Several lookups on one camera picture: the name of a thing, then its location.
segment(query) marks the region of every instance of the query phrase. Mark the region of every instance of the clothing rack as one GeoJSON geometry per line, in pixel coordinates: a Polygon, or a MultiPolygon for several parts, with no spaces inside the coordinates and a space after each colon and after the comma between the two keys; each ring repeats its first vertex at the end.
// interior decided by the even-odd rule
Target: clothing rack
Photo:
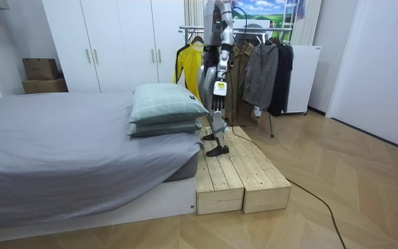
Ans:
{"type": "MultiPolygon", "coordinates": [[[[265,43],[269,31],[278,31],[281,33],[281,41],[285,38],[286,32],[291,32],[292,28],[233,28],[235,32],[234,35],[262,35],[262,42],[265,43]]],[[[184,33],[185,35],[185,45],[187,45],[193,36],[193,34],[201,34],[204,32],[203,26],[179,26],[179,33],[184,33]]],[[[272,115],[268,113],[269,116],[269,136],[274,137],[273,134],[273,122],[272,115]]]]}

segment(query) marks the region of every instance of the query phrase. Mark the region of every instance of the white bed frame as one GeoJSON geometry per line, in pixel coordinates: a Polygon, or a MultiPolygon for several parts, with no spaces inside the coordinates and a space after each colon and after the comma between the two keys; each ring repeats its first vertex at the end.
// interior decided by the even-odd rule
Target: white bed frame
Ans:
{"type": "Polygon", "coordinates": [[[0,241],[196,212],[196,177],[162,183],[138,200],[111,212],[41,225],[0,229],[0,241]]]}

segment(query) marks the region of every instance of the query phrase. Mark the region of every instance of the bed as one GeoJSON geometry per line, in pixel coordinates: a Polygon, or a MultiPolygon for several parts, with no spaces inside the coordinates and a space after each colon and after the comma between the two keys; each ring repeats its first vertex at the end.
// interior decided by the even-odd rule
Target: bed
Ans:
{"type": "Polygon", "coordinates": [[[199,137],[130,139],[132,102],[0,98],[0,241],[195,211],[199,137]]]}

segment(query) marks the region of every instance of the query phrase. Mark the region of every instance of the wire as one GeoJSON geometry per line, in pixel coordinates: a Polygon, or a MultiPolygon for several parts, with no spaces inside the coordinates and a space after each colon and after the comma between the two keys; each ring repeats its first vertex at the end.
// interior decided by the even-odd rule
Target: wire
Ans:
{"type": "Polygon", "coordinates": [[[339,236],[339,240],[342,243],[342,246],[344,249],[346,249],[345,243],[343,242],[342,236],[340,235],[339,229],[337,228],[337,223],[336,223],[336,219],[334,218],[334,215],[332,213],[332,210],[330,208],[330,206],[322,199],[320,199],[317,195],[311,193],[309,190],[305,189],[304,187],[300,186],[299,184],[295,183],[294,181],[291,181],[290,179],[287,178],[287,180],[289,182],[291,182],[292,184],[296,185],[297,187],[301,188],[302,190],[304,190],[305,192],[307,192],[308,194],[311,194],[312,196],[316,197],[318,200],[320,200],[321,202],[323,202],[323,204],[325,204],[325,206],[328,208],[328,210],[330,211],[331,214],[331,219],[332,219],[332,223],[334,224],[334,228],[336,229],[336,233],[337,236],[339,236]]]}
{"type": "MultiPolygon", "coordinates": [[[[249,139],[246,139],[246,138],[244,138],[244,137],[242,137],[242,136],[236,135],[236,134],[234,133],[233,127],[231,127],[231,130],[233,131],[233,134],[234,134],[235,136],[237,136],[237,137],[239,137],[239,138],[243,138],[243,139],[245,139],[245,140],[248,141],[248,142],[251,142],[253,145],[256,145],[256,146],[260,149],[260,147],[259,147],[255,142],[253,142],[253,141],[251,141],[251,140],[249,140],[249,139]]],[[[304,187],[300,186],[299,184],[295,183],[294,181],[291,181],[291,180],[288,179],[288,178],[286,178],[286,179],[287,179],[289,182],[291,182],[292,184],[294,184],[294,185],[296,185],[297,187],[301,188],[303,191],[305,191],[305,192],[307,192],[308,194],[311,194],[312,196],[316,197],[316,198],[317,198],[318,200],[320,200],[323,204],[325,204],[325,206],[326,206],[326,207],[328,208],[328,210],[330,211],[332,223],[333,223],[333,225],[334,225],[334,228],[336,229],[337,236],[339,237],[339,240],[340,240],[340,242],[342,243],[343,249],[346,249],[345,243],[343,242],[342,235],[340,234],[339,228],[337,227],[336,219],[334,218],[334,214],[332,213],[331,207],[330,207],[324,200],[322,200],[321,198],[319,198],[317,195],[311,193],[311,191],[305,189],[304,187]]]]}
{"type": "Polygon", "coordinates": [[[234,59],[239,57],[240,54],[241,54],[240,50],[242,49],[243,41],[245,41],[245,36],[247,35],[247,26],[248,26],[247,13],[242,8],[239,8],[239,7],[235,6],[235,7],[233,7],[232,10],[235,10],[235,9],[238,9],[238,10],[242,11],[243,14],[245,15],[245,31],[244,31],[243,36],[242,36],[242,43],[239,45],[239,54],[234,59]]]}
{"type": "MultiPolygon", "coordinates": [[[[246,22],[247,22],[247,14],[246,14],[245,11],[243,11],[243,10],[242,10],[242,12],[244,12],[244,14],[245,14],[245,24],[246,24],[246,22]]],[[[247,33],[247,25],[245,25],[245,33],[244,33],[243,40],[245,40],[245,34],[246,34],[246,33],[247,33]]],[[[240,47],[239,47],[239,54],[238,54],[235,58],[233,58],[233,61],[234,61],[236,58],[238,58],[239,55],[242,53],[242,45],[243,45],[243,44],[241,44],[240,47]]],[[[242,61],[242,59],[239,59],[238,80],[240,79],[240,63],[241,63],[241,61],[242,61]]],[[[228,72],[228,73],[229,73],[229,79],[231,80],[231,125],[234,125],[234,122],[233,122],[233,121],[234,121],[233,107],[234,107],[234,101],[235,101],[234,89],[233,89],[234,83],[233,83],[233,78],[232,78],[232,76],[231,76],[231,71],[232,71],[233,69],[234,69],[234,67],[231,68],[231,69],[229,70],[229,72],[228,72]]],[[[249,139],[246,139],[246,138],[244,138],[244,137],[242,137],[242,136],[236,135],[236,134],[234,133],[234,128],[233,128],[233,126],[231,126],[231,132],[233,133],[233,135],[235,135],[235,136],[237,136],[237,137],[239,137],[239,138],[245,139],[246,141],[251,142],[253,145],[256,145],[256,146],[262,151],[262,149],[261,149],[255,142],[253,142],[253,141],[251,141],[251,140],[249,140],[249,139]]],[[[287,179],[289,182],[291,182],[291,183],[293,183],[294,185],[296,185],[297,187],[299,187],[299,188],[301,188],[302,190],[304,190],[305,192],[307,192],[308,194],[311,194],[312,196],[316,197],[316,198],[317,198],[318,200],[320,200],[323,204],[325,204],[325,206],[326,206],[326,207],[328,208],[328,210],[330,211],[332,223],[333,223],[333,225],[334,225],[334,228],[336,229],[337,236],[339,237],[339,240],[340,240],[340,242],[342,243],[343,248],[346,249],[345,243],[343,242],[342,236],[341,236],[341,234],[340,234],[340,232],[339,232],[339,229],[337,228],[336,219],[334,218],[334,214],[332,213],[331,207],[330,207],[324,200],[322,200],[321,198],[319,198],[317,195],[311,193],[311,191],[305,189],[304,187],[300,186],[299,184],[295,183],[294,181],[291,181],[291,180],[288,179],[288,178],[286,178],[286,179],[287,179]]]]}

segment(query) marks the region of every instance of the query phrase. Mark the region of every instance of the sky picture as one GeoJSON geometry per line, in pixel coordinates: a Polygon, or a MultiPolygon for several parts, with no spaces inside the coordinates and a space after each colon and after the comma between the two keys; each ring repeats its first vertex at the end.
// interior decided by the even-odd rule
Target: sky picture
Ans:
{"type": "Polygon", "coordinates": [[[235,0],[248,15],[283,15],[286,0],[235,0]]]}

